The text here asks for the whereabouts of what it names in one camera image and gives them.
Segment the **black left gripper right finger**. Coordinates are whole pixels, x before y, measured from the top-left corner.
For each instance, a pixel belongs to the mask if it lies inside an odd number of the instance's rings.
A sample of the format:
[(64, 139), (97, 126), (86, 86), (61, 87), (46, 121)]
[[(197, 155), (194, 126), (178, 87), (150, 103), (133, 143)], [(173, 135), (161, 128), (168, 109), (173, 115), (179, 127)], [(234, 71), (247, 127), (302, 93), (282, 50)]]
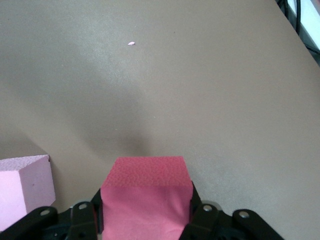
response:
[(214, 201), (201, 200), (191, 181), (179, 184), (188, 187), (189, 216), (181, 240), (282, 240), (259, 214), (250, 209), (236, 209), (226, 214)]

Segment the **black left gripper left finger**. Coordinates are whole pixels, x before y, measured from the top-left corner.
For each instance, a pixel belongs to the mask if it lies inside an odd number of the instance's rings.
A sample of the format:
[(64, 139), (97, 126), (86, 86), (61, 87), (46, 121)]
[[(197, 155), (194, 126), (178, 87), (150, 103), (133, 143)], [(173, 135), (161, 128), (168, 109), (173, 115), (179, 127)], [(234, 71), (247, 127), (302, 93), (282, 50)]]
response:
[(58, 212), (41, 206), (0, 233), (2, 240), (97, 240), (103, 231), (101, 191), (90, 201), (82, 201)]

